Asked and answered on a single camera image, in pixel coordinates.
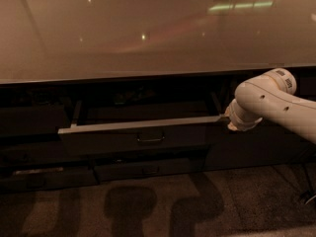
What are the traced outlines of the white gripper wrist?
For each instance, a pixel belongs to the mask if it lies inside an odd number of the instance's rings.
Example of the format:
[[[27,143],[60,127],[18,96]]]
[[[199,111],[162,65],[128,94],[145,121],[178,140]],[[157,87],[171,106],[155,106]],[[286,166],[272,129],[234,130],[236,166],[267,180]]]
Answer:
[[[254,128],[262,118],[242,108],[233,100],[226,108],[224,115],[230,119],[227,127],[233,131],[247,131]]]

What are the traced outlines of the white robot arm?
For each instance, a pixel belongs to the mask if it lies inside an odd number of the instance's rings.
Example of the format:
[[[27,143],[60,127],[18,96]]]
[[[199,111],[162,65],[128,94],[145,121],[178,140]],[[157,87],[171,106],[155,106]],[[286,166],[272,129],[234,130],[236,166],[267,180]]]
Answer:
[[[284,68],[276,68],[239,84],[225,111],[228,128],[247,131],[268,119],[316,144],[316,103],[294,96],[297,84]]]

